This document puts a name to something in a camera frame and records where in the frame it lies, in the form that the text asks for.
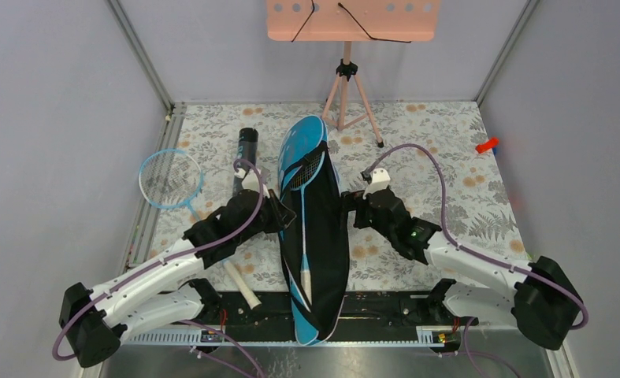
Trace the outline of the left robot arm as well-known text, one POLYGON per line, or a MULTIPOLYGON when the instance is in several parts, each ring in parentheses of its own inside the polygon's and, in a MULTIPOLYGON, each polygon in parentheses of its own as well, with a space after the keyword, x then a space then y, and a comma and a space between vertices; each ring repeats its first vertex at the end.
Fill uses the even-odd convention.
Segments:
POLYGON ((243 189, 155 258, 92 288, 73 284, 63 294, 54 359, 76 359, 82 368, 105 361, 130 330, 125 317, 146 300, 231 257, 253 236, 282 232, 295 218, 273 191, 243 189))

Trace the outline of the black shuttlecock tube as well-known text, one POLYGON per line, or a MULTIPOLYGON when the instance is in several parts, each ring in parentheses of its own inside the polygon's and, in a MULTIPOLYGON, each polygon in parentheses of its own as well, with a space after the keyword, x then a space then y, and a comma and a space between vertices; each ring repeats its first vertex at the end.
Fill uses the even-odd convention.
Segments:
MULTIPOLYGON (((256 165, 256 153, 258 149, 258 131, 254 128, 241 128, 238 135, 238 143, 236 149, 236 159, 243 159, 249 161, 253 165, 256 165)), ((247 165, 236 166, 236 174, 234 175, 232 194, 236 195, 243 189, 242 180, 243 175, 238 174, 239 169, 242 169, 244 173, 247 173, 250 169, 247 165)))

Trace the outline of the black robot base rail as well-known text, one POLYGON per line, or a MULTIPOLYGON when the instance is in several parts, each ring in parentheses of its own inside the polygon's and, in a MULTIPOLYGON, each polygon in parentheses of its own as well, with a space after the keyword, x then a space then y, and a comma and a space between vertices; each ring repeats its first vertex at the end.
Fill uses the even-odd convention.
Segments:
MULTIPOLYGON (((251 309, 238 291, 222 291, 204 305, 195 321, 224 329, 239 343, 295 341, 291 296, 283 291, 257 291, 262 302, 251 309)), ((387 343, 418 340, 417 330, 449 333, 466 324, 428 291, 349 291, 332 343, 387 343)))

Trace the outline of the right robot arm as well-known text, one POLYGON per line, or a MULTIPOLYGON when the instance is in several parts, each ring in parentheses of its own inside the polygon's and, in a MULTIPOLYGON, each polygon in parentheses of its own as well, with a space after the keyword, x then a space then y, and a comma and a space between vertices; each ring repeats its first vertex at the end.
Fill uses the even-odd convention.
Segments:
POLYGON ((341 198, 344 210, 355 212, 355 228, 373 229, 403 258, 454 270, 480 284, 469 289, 440 281, 427 304, 435 323, 447 324, 455 317, 495 320, 515 326, 547 350, 563 345, 583 301, 555 260, 510 259, 460 244, 438 224, 412 217, 388 187, 344 192, 341 198))

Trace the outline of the blue racket cover bag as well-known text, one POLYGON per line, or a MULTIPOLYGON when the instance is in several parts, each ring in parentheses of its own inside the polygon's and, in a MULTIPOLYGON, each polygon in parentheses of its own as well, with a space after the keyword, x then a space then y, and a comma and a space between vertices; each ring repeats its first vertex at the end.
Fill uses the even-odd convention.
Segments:
POLYGON ((304 117, 287 131, 280 147, 277 175, 280 200, 296 213, 291 226, 278 234, 295 340, 302 346, 313 346, 327 341, 336 330, 350 268, 347 213, 343 211, 340 180, 329 154, 328 129, 320 117, 304 117), (306 187, 306 251, 312 279, 312 304, 306 307, 300 285, 300 195, 288 189, 291 174, 287 171, 304 157, 320 152, 325 153, 321 170, 306 187))

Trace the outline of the blue badminton racket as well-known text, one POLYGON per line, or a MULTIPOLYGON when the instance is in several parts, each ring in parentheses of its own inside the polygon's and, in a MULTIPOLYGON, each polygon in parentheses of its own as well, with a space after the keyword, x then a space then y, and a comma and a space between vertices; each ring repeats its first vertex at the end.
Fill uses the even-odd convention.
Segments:
POLYGON ((159 210, 150 258, 169 247, 184 229, 215 214, 219 199, 228 201, 224 184, 208 188, 216 172, 226 173, 205 169, 198 158, 177 148, 160 150, 143 161, 139 189, 148 204, 159 210))
POLYGON ((320 152, 312 157, 304 157, 295 167, 290 167, 287 174, 290 175, 288 189, 298 191, 300 195, 301 213, 301 236, 302 253, 300 262, 301 292, 306 296, 306 307, 312 304, 312 279, 310 263, 306 251, 306 187, 313 181, 321 170, 325 159, 325 153, 320 152))

